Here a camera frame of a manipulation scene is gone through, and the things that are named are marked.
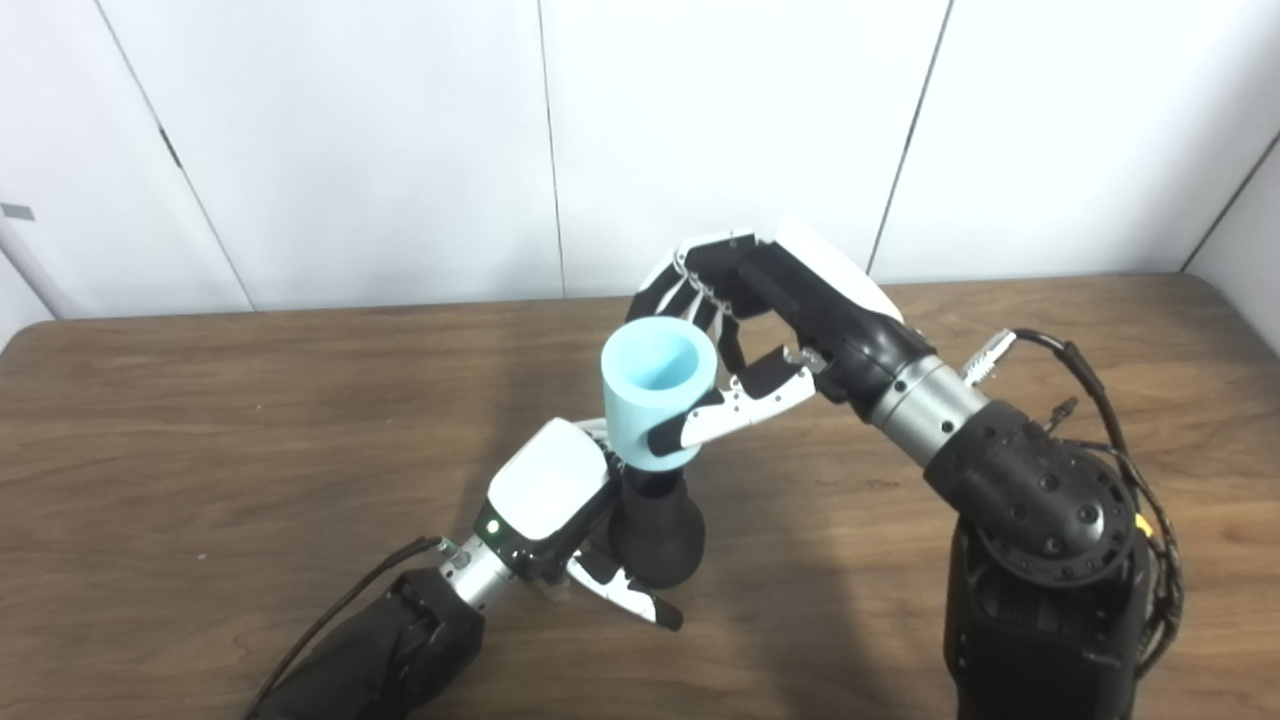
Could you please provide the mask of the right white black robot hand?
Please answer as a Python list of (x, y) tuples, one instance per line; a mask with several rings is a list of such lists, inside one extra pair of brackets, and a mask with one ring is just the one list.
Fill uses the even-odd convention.
[[(745, 320), (777, 315), (797, 351), (776, 348), (749, 363)], [(645, 432), (658, 457), (768, 421), (815, 396), (869, 418), (899, 374), (933, 348), (910, 329), (887, 293), (809, 225), (783, 220), (771, 237), (731, 231), (689, 240), (659, 260), (628, 319), (685, 316), (713, 336), (730, 375), (689, 407)]]

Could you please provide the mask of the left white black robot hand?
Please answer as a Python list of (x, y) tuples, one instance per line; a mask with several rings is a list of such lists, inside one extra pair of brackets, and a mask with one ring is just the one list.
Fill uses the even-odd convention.
[(552, 418), (493, 477), (474, 533), (443, 571), (476, 612), (517, 584), (576, 583), (645, 623), (677, 632), (684, 615), (590, 539), (618, 506), (623, 464), (603, 418)]

